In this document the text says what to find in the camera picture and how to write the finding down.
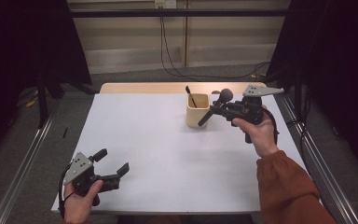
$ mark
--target silver bracket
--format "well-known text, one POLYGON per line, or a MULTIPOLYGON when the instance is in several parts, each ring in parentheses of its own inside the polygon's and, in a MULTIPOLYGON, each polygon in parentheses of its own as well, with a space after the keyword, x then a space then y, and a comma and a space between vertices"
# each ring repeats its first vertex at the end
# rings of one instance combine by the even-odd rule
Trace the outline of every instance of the silver bracket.
POLYGON ((283 92, 284 92, 283 88, 276 89, 276 88, 249 85, 246 88, 246 90, 243 92, 242 96, 259 97, 259 96, 278 94, 283 92))
POLYGON ((74 160, 72 161, 71 167, 63 178, 62 183, 67 185, 72 180, 87 171, 92 166, 92 164, 93 162, 89 160, 89 158, 87 158, 83 153, 77 152, 74 160))

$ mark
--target hand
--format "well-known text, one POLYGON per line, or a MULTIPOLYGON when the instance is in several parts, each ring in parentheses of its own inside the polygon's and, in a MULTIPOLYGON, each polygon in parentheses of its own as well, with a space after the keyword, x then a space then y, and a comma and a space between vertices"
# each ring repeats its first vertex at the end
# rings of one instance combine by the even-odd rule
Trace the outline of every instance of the hand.
POLYGON ((275 145, 272 120, 266 113, 264 113, 263 121, 258 125, 238 118, 232 120, 232 122, 244 133, 248 133, 251 136, 252 142, 255 145, 255 152, 259 157, 264 158, 267 155, 279 151, 275 145))
MULTIPOLYGON (((97 180, 94 184, 91 185, 89 188, 89 193, 85 197, 79 196, 75 193, 72 194, 65 201, 65 222, 87 222, 91 213, 92 200, 98 194, 102 186, 103 181, 97 180)), ((68 197, 74 191, 75 188, 72 183, 66 185, 63 192, 64 197, 68 197)))

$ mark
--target beige cup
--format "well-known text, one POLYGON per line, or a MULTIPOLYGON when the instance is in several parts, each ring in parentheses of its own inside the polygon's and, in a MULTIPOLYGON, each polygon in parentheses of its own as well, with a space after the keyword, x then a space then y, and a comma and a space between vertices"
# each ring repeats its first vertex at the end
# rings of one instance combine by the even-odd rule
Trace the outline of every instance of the beige cup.
POLYGON ((204 115, 209 111, 209 95, 204 93, 192 93, 194 103, 191 99, 190 94, 187 96, 187 111, 186 111, 186 123, 189 127, 199 128, 199 122, 204 117, 204 115))

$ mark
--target power outlet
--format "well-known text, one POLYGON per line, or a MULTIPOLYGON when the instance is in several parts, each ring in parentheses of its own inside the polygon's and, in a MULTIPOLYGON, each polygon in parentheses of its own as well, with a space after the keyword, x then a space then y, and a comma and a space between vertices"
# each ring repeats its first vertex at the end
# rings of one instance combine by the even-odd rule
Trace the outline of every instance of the power outlet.
POLYGON ((165 8, 165 0, 155 0, 155 8, 165 8))
POLYGON ((165 8, 176 8, 176 0, 165 0, 165 8))

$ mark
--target table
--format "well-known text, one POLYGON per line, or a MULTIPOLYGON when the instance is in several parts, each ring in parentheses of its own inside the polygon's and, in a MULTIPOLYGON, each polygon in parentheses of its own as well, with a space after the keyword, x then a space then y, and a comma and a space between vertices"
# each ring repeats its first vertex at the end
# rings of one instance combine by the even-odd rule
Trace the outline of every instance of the table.
MULTIPOLYGON (((93 211, 114 214, 244 214, 259 211, 253 145, 224 118, 203 129, 186 126, 186 92, 234 92, 250 83, 108 83, 94 98, 75 153, 108 155, 95 173, 111 175, 125 162, 120 189, 100 194, 93 211)), ((278 147, 305 167, 273 96, 262 98, 280 132, 278 147)), ((52 210, 57 209, 57 200, 52 210)))

